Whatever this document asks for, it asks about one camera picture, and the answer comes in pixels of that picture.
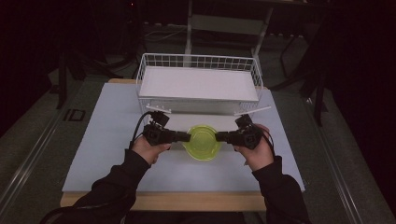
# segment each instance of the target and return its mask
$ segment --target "metal rail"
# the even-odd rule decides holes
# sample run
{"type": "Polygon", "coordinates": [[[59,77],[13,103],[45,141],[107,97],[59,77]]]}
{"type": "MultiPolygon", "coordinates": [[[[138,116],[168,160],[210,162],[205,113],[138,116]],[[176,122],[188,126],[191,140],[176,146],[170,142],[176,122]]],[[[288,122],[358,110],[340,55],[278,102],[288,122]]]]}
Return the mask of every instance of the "metal rail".
{"type": "MultiPolygon", "coordinates": [[[[312,116],[311,105],[307,102],[303,102],[305,109],[307,110],[308,116],[312,123],[316,124],[315,118],[312,116]]],[[[347,182],[345,181],[340,168],[338,167],[337,161],[332,154],[332,148],[330,147],[329,142],[327,141],[326,135],[322,129],[315,125],[315,130],[318,132],[319,140],[324,146],[324,152],[326,153],[326,162],[329,165],[330,173],[332,175],[332,180],[334,181],[335,186],[337,187],[338,193],[340,195],[341,201],[345,207],[346,215],[349,218],[350,223],[363,223],[361,220],[361,215],[359,214],[358,208],[350,194],[349,187],[347,186],[347,182]]]]}
{"type": "Polygon", "coordinates": [[[8,183],[6,190],[0,197],[0,223],[3,222],[9,207],[15,202],[16,198],[21,192],[21,189],[35,168],[35,165],[37,164],[41,155],[45,151],[52,135],[55,133],[60,121],[64,117],[66,109],[71,105],[71,102],[77,95],[81,85],[82,82],[78,81],[72,84],[69,97],[65,101],[64,106],[61,109],[55,111],[52,119],[49,121],[43,133],[37,139],[29,155],[15,172],[11,181],[8,183]]]}

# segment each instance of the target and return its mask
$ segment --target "person's right hand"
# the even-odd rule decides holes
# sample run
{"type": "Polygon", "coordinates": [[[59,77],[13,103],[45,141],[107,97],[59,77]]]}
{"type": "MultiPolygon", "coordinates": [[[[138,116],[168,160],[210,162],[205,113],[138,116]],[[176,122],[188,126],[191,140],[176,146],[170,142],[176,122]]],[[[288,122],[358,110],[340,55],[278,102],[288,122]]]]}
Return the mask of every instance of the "person's right hand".
{"type": "Polygon", "coordinates": [[[139,154],[149,165],[157,162],[160,153],[165,152],[171,144],[161,144],[158,146],[151,146],[145,136],[140,136],[134,142],[131,150],[139,154]]]}
{"type": "MultiPolygon", "coordinates": [[[[255,124],[257,127],[265,130],[265,136],[268,138],[269,129],[263,125],[255,124]]],[[[233,146],[236,151],[239,151],[247,160],[247,165],[252,171],[260,170],[274,162],[272,150],[265,139],[262,137],[260,143],[252,150],[247,147],[233,146]]]]}

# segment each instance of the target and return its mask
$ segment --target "white paper sheet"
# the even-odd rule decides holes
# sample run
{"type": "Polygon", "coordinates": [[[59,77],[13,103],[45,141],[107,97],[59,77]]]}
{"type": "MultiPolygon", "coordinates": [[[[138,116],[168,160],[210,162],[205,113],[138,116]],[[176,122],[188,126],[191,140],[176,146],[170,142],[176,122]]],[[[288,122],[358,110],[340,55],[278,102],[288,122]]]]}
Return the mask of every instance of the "white paper sheet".
{"type": "MultiPolygon", "coordinates": [[[[267,126],[275,141],[276,154],[283,157],[283,172],[293,176],[304,190],[290,145],[283,130],[272,94],[262,91],[259,107],[272,108],[255,113],[255,122],[267,126]]],[[[121,164],[124,149],[128,147],[141,112],[136,85],[107,83],[102,90],[90,124],[64,183],[64,192],[89,191],[92,183],[104,177],[112,165],[121,164]]],[[[236,129],[233,118],[202,120],[222,131],[236,129]]],[[[195,119],[170,119],[167,128],[187,129],[199,122],[195,119]]],[[[139,191],[250,191],[259,190],[245,160],[225,143],[212,161],[196,161],[180,143],[165,151],[139,184],[139,191]]]]}
{"type": "Polygon", "coordinates": [[[249,72],[147,66],[140,97],[257,102],[249,72]]]}

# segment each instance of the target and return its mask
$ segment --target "black sleeve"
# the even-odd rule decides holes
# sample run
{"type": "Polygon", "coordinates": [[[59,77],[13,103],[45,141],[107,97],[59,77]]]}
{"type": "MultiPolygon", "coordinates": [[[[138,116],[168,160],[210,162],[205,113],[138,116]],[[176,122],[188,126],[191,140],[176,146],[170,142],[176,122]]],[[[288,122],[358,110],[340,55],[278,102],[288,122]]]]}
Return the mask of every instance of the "black sleeve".
{"type": "Polygon", "coordinates": [[[95,181],[92,190],[73,205],[77,209],[62,214],[54,223],[120,223],[134,205],[137,185],[149,167],[141,156],[126,149],[123,164],[95,181]]]}
{"type": "Polygon", "coordinates": [[[254,171],[267,206],[268,223],[311,223],[297,181],[282,174],[282,158],[254,171]]]}

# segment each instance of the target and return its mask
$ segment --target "plastic bowl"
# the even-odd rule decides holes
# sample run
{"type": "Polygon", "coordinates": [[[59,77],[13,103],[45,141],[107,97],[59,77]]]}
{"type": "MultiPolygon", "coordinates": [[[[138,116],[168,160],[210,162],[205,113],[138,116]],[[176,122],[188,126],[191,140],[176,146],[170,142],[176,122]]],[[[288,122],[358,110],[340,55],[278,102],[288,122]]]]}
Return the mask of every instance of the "plastic bowl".
{"type": "Polygon", "coordinates": [[[213,160],[218,154],[221,143],[216,141],[216,130],[208,125],[195,125],[188,131],[190,142],[183,143],[183,147],[198,161],[213,160]]]}

